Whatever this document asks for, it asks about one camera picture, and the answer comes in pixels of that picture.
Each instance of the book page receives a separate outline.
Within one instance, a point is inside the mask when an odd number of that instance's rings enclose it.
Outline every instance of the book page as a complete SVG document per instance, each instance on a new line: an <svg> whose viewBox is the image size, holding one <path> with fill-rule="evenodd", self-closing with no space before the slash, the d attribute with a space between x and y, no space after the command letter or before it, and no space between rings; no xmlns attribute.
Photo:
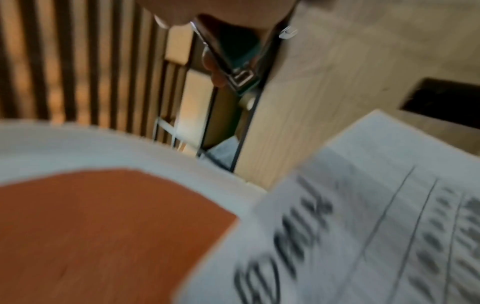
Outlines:
<svg viewBox="0 0 480 304"><path fill-rule="evenodd" d="M176 303L479 303L480 160L382 113L267 195Z"/></svg>

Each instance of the light wood furniture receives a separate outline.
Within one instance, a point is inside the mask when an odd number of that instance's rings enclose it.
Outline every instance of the light wood furniture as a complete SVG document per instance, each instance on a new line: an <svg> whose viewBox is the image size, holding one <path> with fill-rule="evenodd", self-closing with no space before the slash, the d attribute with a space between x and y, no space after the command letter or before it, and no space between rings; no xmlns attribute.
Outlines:
<svg viewBox="0 0 480 304"><path fill-rule="evenodd" d="M480 130L399 110L425 77L480 83L480 7L454 3L300 2L236 174L270 188L374 109L478 154Z"/></svg>

